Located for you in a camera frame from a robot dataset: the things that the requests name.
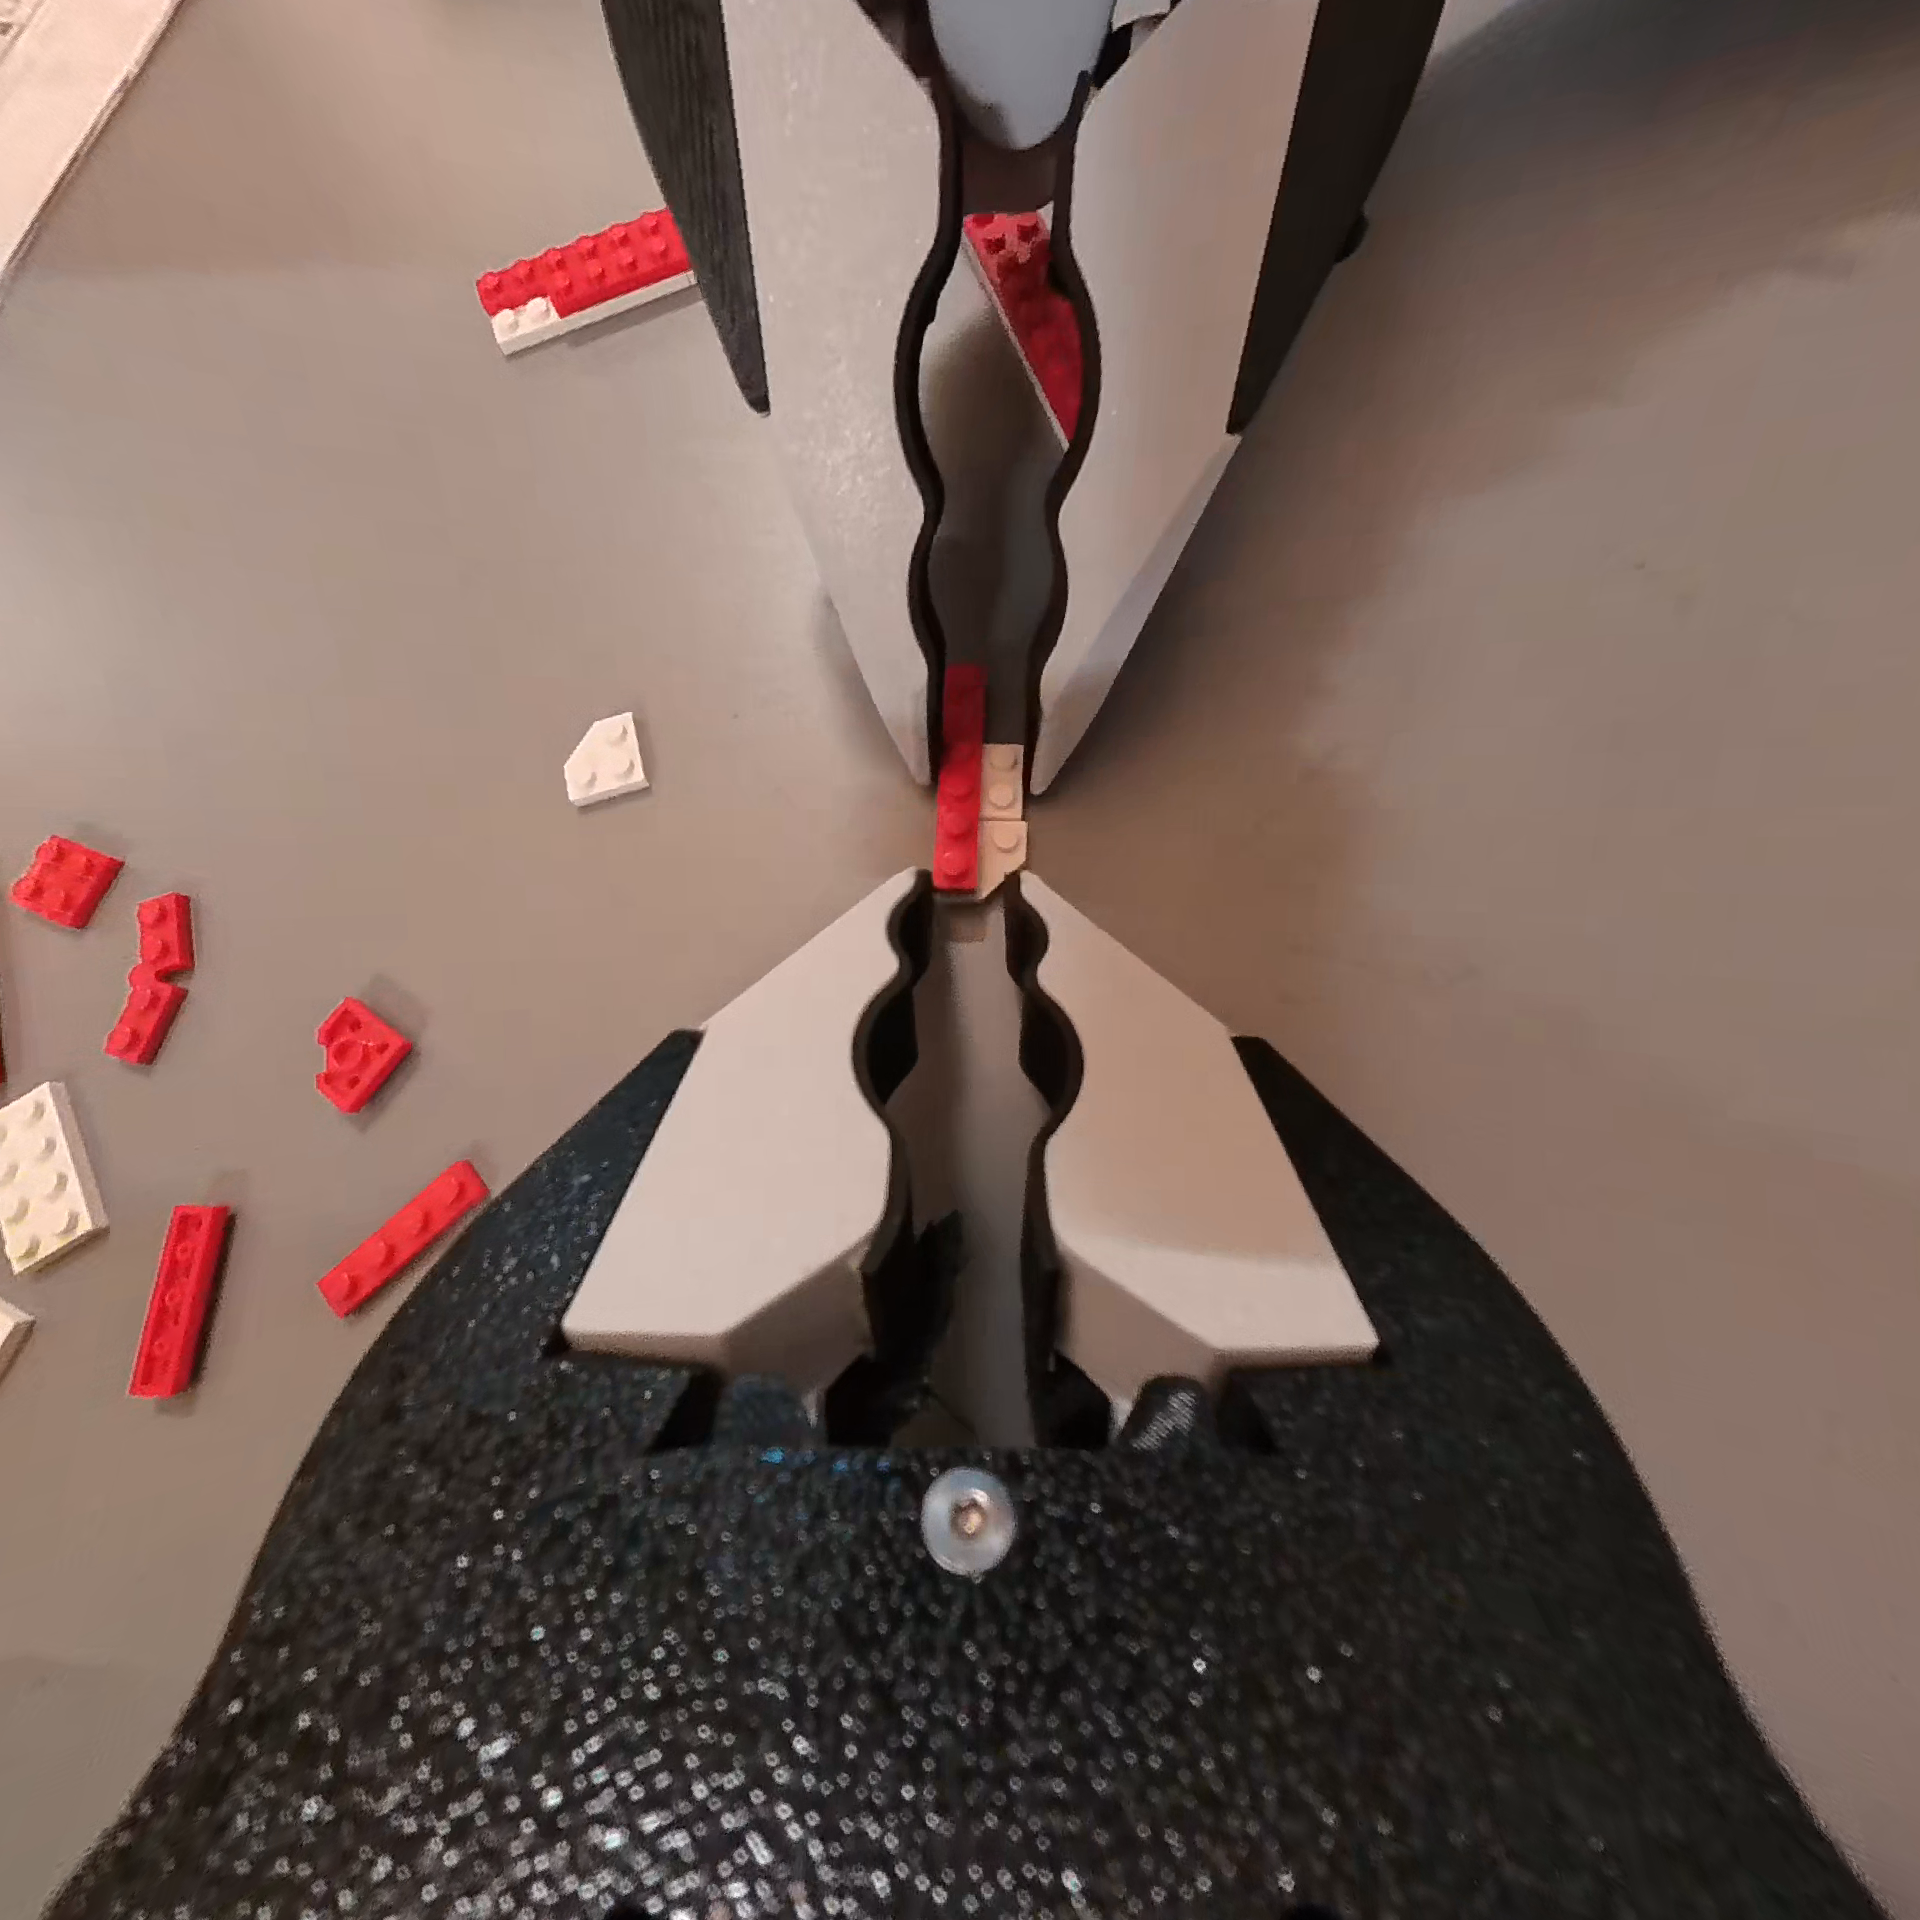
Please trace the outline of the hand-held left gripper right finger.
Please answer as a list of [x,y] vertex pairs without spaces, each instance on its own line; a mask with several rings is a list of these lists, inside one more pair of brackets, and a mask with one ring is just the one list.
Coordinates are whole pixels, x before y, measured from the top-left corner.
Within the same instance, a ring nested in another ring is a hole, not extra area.
[[1040,876],[1010,884],[1023,1156],[1023,1407],[1108,1439],[1147,1379],[1357,1367],[1376,1330],[1235,1030]]

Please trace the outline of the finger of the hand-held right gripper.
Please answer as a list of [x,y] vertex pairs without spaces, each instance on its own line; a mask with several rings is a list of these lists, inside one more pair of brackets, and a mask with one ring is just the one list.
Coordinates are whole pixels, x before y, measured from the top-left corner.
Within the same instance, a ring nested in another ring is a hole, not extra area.
[[1226,456],[1320,0],[1184,0],[1072,131],[1069,254],[1095,315],[1089,456],[1062,499],[1069,616],[1040,670],[1048,792],[1108,699]]
[[954,95],[921,10],[729,0],[766,442],[853,663],[927,784],[927,515],[918,359],[954,253]]

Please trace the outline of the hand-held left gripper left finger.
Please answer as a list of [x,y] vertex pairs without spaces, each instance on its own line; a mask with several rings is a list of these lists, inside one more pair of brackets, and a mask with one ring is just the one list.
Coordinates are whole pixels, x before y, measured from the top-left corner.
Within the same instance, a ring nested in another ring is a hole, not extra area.
[[927,939],[927,876],[896,876],[699,1027],[558,1311],[566,1349],[778,1379],[829,1439],[921,1413],[960,1267],[954,1213],[918,1227],[887,1116]]

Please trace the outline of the red white toy brick frame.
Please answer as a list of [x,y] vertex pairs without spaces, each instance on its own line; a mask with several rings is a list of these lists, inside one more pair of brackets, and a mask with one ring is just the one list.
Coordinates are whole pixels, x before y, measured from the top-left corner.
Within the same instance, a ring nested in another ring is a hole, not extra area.
[[[1048,214],[960,214],[960,254],[1069,442],[1082,422],[1089,366],[1082,319],[1056,278]],[[640,222],[482,274],[476,315],[494,319],[502,356],[528,356],[680,293],[693,293],[688,239],[674,211],[643,211]]]

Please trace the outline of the small red white brick assembly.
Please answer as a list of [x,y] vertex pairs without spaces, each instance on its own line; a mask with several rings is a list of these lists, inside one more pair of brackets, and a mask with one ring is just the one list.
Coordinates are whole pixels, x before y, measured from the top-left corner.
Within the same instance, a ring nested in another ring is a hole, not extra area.
[[939,902],[994,902],[1023,866],[1023,745],[994,745],[994,670],[939,670],[936,863]]

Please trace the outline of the red narrow toy brick plate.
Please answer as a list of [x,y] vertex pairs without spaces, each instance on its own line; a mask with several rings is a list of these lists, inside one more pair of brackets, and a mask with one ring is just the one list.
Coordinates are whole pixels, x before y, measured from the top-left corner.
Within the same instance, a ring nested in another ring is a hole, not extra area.
[[407,1264],[423,1264],[494,1186],[476,1162],[446,1162],[407,1204],[398,1204],[349,1264],[316,1274],[332,1316],[366,1311]]

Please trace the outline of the red notched toy brick wedge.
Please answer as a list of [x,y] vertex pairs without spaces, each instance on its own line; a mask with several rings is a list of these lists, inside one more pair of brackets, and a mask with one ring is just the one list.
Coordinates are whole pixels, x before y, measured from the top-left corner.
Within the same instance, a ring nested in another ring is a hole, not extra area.
[[377,1009],[360,999],[340,999],[326,1017],[316,1017],[316,1097],[340,1108],[340,1116],[360,1116],[385,1077],[418,1055],[407,1030],[398,1030]]

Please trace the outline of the white toy brick wedge plate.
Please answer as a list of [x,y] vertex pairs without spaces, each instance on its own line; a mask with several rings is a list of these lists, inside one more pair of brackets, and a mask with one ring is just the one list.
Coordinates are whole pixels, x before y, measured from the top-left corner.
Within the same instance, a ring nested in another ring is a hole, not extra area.
[[592,738],[558,753],[558,792],[574,812],[608,802],[608,801],[640,801],[643,753],[640,753],[640,717],[606,717],[592,723]]

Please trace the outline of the red wide toy brick plate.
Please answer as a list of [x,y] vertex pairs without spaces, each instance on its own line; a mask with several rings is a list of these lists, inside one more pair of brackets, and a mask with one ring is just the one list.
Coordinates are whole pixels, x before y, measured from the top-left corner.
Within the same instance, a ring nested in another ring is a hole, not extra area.
[[170,1204],[122,1386],[133,1399],[170,1399],[197,1386],[220,1252],[227,1204]]

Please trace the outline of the red curved toy brick piece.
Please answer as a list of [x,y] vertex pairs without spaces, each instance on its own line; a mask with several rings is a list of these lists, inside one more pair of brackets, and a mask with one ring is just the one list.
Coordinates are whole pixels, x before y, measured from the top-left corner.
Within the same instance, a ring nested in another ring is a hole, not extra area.
[[102,1055],[122,1069],[152,1069],[178,1009],[187,1009],[187,970],[197,970],[197,902],[187,892],[152,892],[137,902],[137,958],[122,981],[122,1009],[102,1030]]

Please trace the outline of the red toy brick wedge plate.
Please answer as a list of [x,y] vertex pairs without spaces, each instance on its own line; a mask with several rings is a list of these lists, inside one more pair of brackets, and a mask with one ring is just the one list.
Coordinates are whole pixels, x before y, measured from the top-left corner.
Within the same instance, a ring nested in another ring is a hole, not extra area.
[[116,856],[100,856],[100,844],[52,833],[37,844],[37,863],[7,887],[7,902],[29,906],[37,920],[88,931],[116,876],[122,876]]

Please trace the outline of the clear sleeve with papers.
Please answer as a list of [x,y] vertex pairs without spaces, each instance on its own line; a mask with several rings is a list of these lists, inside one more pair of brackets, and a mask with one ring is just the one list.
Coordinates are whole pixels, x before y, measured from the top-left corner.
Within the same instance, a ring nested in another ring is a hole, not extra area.
[[178,0],[0,10],[0,278],[16,278],[52,185],[79,177]]

